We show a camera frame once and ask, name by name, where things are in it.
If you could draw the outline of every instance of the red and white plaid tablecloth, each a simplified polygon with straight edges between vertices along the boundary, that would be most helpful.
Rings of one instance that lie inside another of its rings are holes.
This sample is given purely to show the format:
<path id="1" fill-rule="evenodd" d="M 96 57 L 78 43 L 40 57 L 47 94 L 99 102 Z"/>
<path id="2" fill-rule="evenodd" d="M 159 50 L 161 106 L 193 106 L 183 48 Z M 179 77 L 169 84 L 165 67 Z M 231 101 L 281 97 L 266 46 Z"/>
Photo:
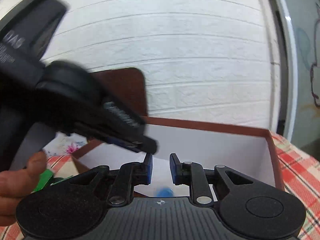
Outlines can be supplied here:
<path id="1" fill-rule="evenodd" d="M 298 237 L 303 240 L 318 240 L 320 239 L 320 163 L 282 136 L 273 134 L 272 137 L 279 157 L 285 190 L 298 197 L 307 208 L 306 221 Z M 70 156 L 54 156 L 49 158 L 48 166 L 55 173 L 63 171 L 69 176 L 72 160 Z M 17 223 L 9 227 L 0 227 L 0 240 L 21 239 L 23 235 Z"/>

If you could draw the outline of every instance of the pink flower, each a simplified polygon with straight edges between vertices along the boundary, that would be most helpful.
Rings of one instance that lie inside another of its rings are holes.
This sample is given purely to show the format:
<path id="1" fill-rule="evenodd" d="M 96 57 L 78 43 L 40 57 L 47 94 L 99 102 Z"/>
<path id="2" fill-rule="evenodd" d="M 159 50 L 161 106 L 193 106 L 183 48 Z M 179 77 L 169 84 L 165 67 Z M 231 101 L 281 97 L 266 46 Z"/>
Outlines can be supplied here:
<path id="1" fill-rule="evenodd" d="M 66 153 L 71 154 L 71 153 L 75 152 L 77 149 L 79 149 L 79 147 L 77 145 L 75 145 L 74 143 L 71 143 L 71 145 L 69 145 L 68 148 L 66 149 Z"/>

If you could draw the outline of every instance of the white brick wall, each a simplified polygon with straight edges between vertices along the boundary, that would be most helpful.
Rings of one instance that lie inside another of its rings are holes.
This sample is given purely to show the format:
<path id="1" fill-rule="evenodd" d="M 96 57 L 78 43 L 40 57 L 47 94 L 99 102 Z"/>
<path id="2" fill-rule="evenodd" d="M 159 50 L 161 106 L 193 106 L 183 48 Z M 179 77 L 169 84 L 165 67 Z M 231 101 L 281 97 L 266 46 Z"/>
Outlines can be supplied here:
<path id="1" fill-rule="evenodd" d="M 2 0 L 4 15 L 20 0 Z M 44 58 L 135 66 L 151 116 L 269 128 L 271 64 L 258 0 L 63 0 Z"/>

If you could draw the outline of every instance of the open box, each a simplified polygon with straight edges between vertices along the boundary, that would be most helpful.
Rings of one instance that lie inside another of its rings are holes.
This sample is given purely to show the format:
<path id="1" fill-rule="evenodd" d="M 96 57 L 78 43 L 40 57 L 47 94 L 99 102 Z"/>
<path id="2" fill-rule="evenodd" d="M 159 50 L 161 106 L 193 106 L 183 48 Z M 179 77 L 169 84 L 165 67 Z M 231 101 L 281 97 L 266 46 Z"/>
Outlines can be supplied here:
<path id="1" fill-rule="evenodd" d="M 221 164 L 283 189 L 283 180 L 275 146 L 268 130 L 235 125 L 146 117 L 146 135 L 158 141 L 153 156 L 151 184 L 139 185 L 135 191 L 155 196 L 169 187 L 174 196 L 189 195 L 189 187 L 172 183 L 169 155 L 176 153 L 181 162 L 200 163 L 205 169 Z M 94 141 L 74 153 L 88 168 L 108 165 L 119 169 L 128 162 L 142 162 L 144 153 L 133 153 L 115 145 Z"/>

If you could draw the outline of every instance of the finger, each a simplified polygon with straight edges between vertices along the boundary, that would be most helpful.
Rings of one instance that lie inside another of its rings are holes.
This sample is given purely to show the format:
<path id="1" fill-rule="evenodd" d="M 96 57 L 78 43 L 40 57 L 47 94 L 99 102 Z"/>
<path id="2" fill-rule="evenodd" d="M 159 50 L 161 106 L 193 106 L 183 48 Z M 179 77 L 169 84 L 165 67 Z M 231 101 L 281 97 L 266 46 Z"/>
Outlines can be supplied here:
<path id="1" fill-rule="evenodd" d="M 0 197 L 0 216 L 13 216 L 21 198 Z"/>
<path id="2" fill-rule="evenodd" d="M 26 169 L 0 172 L 0 195 L 19 198 L 30 194 L 45 168 L 45 154 L 36 153 L 29 159 Z"/>
<path id="3" fill-rule="evenodd" d="M 0 216 L 0 227 L 7 227 L 14 224 L 16 221 L 15 216 Z"/>

